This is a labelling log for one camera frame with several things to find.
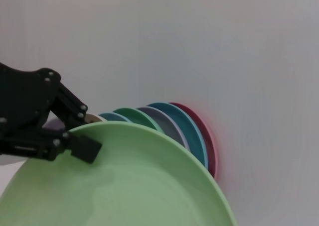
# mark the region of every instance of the white background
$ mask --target white background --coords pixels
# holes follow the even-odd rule
[[[241,226],[319,224],[318,0],[0,0],[0,61],[94,113],[179,101],[219,139]],[[0,190],[16,165],[0,166]]]

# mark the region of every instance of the light green plate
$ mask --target light green plate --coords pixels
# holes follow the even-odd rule
[[[72,130],[103,143],[93,164],[31,159],[0,199],[0,226],[236,226],[202,164],[183,146],[128,122]]]
[[[133,123],[145,125],[154,130],[158,130],[161,133],[164,133],[164,131],[161,129],[156,121],[154,121],[150,116],[140,110],[134,108],[119,108],[113,112],[125,116]]]

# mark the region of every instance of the pink plate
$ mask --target pink plate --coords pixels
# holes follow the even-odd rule
[[[180,109],[182,109],[184,112],[186,112],[198,126],[200,133],[203,135],[206,148],[207,148],[208,171],[216,180],[218,176],[218,155],[216,150],[217,141],[216,141],[216,138],[214,137],[213,132],[210,130],[208,125],[205,123],[205,121],[199,115],[197,115],[192,109],[180,103],[170,103],[170,104],[173,104],[179,107]]]

